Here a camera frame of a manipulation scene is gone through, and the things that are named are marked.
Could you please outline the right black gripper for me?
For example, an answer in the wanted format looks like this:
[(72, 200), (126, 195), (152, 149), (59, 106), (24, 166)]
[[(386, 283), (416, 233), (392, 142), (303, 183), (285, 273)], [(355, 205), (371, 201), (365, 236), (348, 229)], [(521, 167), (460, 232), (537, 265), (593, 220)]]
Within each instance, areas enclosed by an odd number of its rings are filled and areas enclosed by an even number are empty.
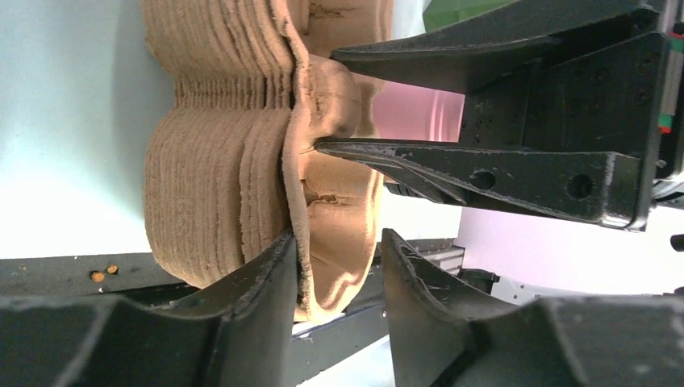
[(337, 48), (331, 58), (354, 73), (466, 94), (460, 140), (484, 148), (315, 148), (433, 202), (642, 231), (649, 194), (683, 205), (683, 35), (651, 32), (660, 17), (659, 1), (515, 1), (411, 38)]

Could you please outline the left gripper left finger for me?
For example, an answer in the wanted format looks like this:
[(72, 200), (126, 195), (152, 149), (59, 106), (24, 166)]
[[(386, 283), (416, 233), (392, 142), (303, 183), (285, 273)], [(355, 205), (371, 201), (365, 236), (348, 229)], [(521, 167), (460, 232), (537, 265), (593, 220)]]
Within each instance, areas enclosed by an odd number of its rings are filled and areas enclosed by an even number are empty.
[(1, 300), (4, 386), (282, 386), (297, 295), (285, 232), (166, 307), (120, 295)]

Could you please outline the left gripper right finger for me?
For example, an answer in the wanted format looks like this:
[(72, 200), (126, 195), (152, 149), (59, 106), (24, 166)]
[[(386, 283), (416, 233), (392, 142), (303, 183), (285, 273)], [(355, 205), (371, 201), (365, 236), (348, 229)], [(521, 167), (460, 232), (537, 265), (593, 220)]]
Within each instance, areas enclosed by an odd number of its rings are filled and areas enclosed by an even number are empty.
[(398, 386), (680, 386), (680, 296), (504, 302), (425, 260), (397, 232), (381, 243)]

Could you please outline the green paper bag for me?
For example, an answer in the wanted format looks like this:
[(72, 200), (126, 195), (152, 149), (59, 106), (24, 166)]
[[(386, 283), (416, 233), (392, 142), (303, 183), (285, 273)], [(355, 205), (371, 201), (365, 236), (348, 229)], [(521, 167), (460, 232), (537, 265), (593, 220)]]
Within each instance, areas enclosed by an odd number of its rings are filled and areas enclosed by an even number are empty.
[(433, 31), (509, 3), (511, 0), (433, 0), (423, 12), (423, 23), (426, 31)]

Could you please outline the single brown cup carrier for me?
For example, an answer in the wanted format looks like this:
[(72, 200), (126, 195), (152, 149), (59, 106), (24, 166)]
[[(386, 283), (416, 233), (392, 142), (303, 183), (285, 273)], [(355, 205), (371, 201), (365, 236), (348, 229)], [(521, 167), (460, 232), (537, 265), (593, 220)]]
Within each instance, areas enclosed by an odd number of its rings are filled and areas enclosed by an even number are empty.
[(337, 48), (387, 41), (390, 1), (274, 1), (292, 55), (294, 107), (282, 149), (290, 219), (298, 245), (296, 322), (325, 323), (365, 283), (376, 248), (383, 176), (315, 150), (323, 138), (377, 136), (379, 80), (333, 60)]

